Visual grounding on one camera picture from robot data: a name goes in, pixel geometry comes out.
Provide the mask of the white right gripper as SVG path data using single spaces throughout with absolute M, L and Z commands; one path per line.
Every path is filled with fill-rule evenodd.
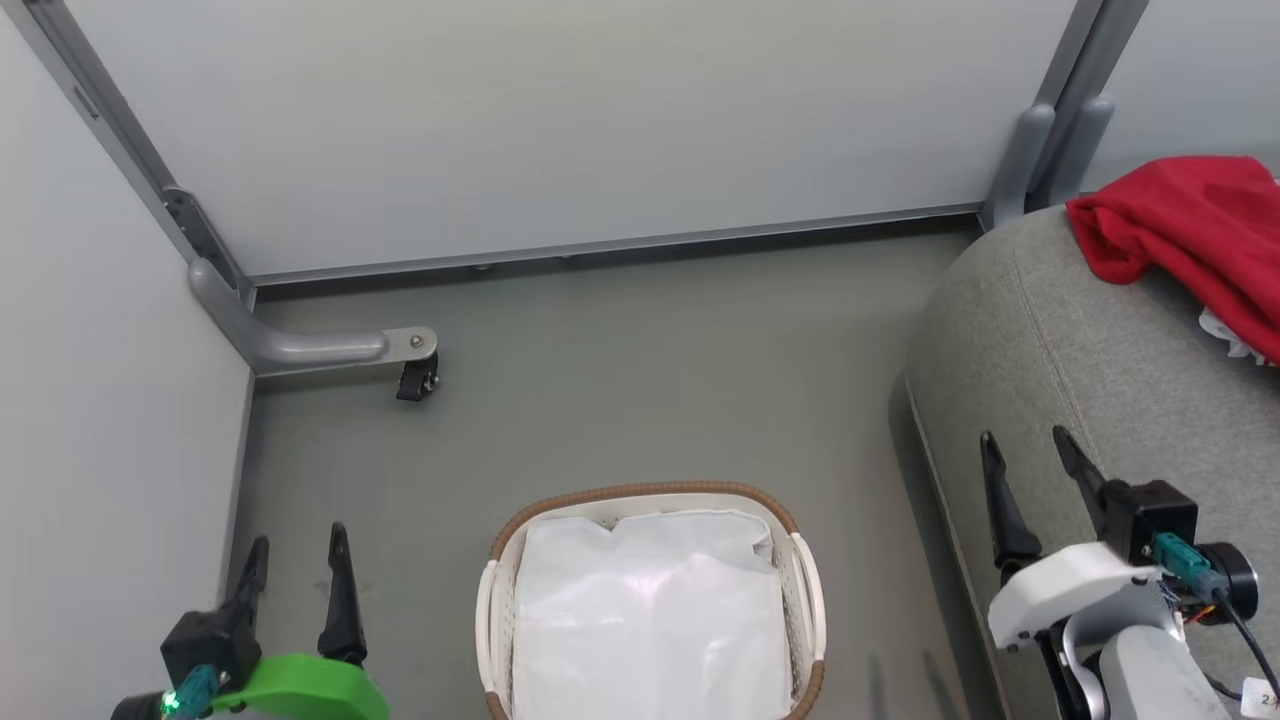
M 1107 536 L 1107 480 L 1066 427 L 1052 438 L 1065 473 L 1076 483 L 1098 541 Z M 1107 682 L 1085 651 L 1111 647 L 1132 626 L 1167 628 L 1167 601 L 1153 568 L 1134 568 L 1102 542 L 1071 544 L 1042 557 L 1007 483 L 995 436 L 980 434 L 980 461 L 993 564 L 1000 589 L 987 611 L 995 647 L 1009 653 L 1037 647 L 1064 719 L 1120 719 Z

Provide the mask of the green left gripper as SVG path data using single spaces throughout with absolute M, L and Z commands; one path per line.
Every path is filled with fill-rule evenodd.
M 257 536 L 250 546 L 227 607 L 234 625 L 253 624 L 268 584 L 270 543 Z M 388 719 L 390 706 L 362 669 L 367 642 L 349 538 L 342 521 L 332 524 L 326 564 L 332 570 L 326 618 L 317 638 L 319 656 L 285 653 L 262 659 L 244 687 L 220 693 L 214 714 L 255 710 L 285 719 Z

